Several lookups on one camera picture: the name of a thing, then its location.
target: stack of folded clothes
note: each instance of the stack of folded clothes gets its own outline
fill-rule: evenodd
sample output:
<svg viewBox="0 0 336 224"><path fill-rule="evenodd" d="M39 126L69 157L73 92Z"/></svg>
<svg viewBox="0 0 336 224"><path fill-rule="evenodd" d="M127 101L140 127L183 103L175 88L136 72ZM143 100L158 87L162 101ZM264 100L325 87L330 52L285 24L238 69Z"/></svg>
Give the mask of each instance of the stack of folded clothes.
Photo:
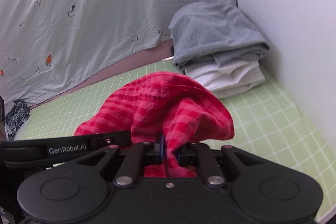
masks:
<svg viewBox="0 0 336 224"><path fill-rule="evenodd" d="M173 63L218 98L226 98L265 81L259 60L269 45L234 5L192 3L170 22Z"/></svg>

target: metal pin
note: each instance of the metal pin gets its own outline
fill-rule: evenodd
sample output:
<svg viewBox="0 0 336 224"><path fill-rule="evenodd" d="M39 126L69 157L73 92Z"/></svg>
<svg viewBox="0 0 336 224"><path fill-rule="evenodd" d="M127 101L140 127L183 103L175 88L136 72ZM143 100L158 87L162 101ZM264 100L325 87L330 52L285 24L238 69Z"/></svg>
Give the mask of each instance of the metal pin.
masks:
<svg viewBox="0 0 336 224"><path fill-rule="evenodd" d="M118 185L121 185L121 186L126 186L126 185L129 185L133 182L132 178L131 177L128 177L128 176L121 176L121 177L118 177L115 182L118 184Z"/></svg>
<svg viewBox="0 0 336 224"><path fill-rule="evenodd" d="M220 185L224 183L225 180L221 176L211 176L211 177L208 177L208 182L212 185Z"/></svg>
<svg viewBox="0 0 336 224"><path fill-rule="evenodd" d="M167 183L166 183L166 187L167 187L167 188L174 188L174 186L175 186L175 184L172 183L172 182L167 182Z"/></svg>

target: red checkered shirt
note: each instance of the red checkered shirt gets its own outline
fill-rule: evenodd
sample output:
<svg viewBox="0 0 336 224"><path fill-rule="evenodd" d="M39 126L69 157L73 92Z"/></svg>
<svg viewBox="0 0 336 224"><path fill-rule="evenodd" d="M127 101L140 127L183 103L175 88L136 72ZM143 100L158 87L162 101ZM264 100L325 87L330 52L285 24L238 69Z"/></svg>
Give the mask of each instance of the red checkered shirt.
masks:
<svg viewBox="0 0 336 224"><path fill-rule="evenodd" d="M234 136L223 104L199 83L172 72L154 72L115 91L75 136L119 130L130 130L132 143L155 142L164 133L165 162L147 166L147 177L194 177L194 168L179 166L175 150L187 142Z"/></svg>

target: white wall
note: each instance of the white wall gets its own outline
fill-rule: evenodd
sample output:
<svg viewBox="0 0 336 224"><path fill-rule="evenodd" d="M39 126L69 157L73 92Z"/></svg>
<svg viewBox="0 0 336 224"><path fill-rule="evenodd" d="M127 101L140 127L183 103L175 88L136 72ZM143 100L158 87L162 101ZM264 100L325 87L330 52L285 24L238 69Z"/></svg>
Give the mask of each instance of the white wall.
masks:
<svg viewBox="0 0 336 224"><path fill-rule="evenodd" d="M238 0L271 41L263 61L336 153L336 0Z"/></svg>

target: orange carrot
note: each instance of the orange carrot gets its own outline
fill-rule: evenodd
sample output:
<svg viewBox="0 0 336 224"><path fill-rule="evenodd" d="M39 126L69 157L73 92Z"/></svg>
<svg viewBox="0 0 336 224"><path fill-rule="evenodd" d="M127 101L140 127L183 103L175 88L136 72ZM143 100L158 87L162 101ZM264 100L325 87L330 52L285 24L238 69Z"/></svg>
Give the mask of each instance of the orange carrot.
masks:
<svg viewBox="0 0 336 224"><path fill-rule="evenodd" d="M47 60L45 61L45 65L50 66L50 63L51 63L51 55L49 54Z"/></svg>

